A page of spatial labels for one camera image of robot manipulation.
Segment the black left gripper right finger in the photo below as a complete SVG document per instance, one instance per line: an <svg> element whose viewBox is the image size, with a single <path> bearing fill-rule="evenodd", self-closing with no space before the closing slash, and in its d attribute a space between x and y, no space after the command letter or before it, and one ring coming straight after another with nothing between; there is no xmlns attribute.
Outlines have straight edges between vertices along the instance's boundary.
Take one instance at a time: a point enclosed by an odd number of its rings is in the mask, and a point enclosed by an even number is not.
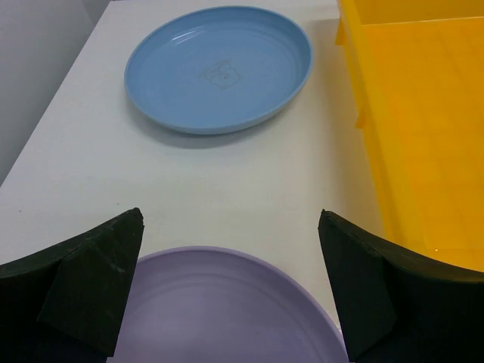
<svg viewBox="0 0 484 363"><path fill-rule="evenodd" d="M483 274L322 211L318 234L351 362L481 362Z"/></svg>

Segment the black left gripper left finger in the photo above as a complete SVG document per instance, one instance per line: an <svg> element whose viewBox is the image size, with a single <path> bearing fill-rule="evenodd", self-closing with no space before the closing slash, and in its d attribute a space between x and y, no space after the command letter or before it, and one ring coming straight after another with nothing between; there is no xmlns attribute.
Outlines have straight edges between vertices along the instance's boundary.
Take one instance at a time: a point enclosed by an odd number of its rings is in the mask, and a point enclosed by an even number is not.
<svg viewBox="0 0 484 363"><path fill-rule="evenodd" d="M144 232L138 208L1 266L3 362L113 356Z"/></svg>

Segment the purple plate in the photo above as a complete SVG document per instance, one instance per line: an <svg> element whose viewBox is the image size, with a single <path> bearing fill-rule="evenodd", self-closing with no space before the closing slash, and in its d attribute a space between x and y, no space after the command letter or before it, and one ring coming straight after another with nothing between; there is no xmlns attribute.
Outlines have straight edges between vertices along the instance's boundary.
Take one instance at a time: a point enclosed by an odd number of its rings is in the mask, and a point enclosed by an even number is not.
<svg viewBox="0 0 484 363"><path fill-rule="evenodd" d="M181 247L138 260L114 362L346 362L341 333L256 257Z"/></svg>

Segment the blue plate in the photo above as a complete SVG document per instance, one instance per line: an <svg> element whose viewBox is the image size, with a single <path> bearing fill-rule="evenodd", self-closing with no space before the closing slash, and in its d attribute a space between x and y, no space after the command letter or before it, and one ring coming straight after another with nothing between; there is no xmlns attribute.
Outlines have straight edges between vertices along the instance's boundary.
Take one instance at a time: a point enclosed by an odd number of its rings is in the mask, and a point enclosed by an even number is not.
<svg viewBox="0 0 484 363"><path fill-rule="evenodd" d="M155 123L190 135L259 125L301 91L313 65L306 32L249 6L195 11L165 23L132 52L124 85Z"/></svg>

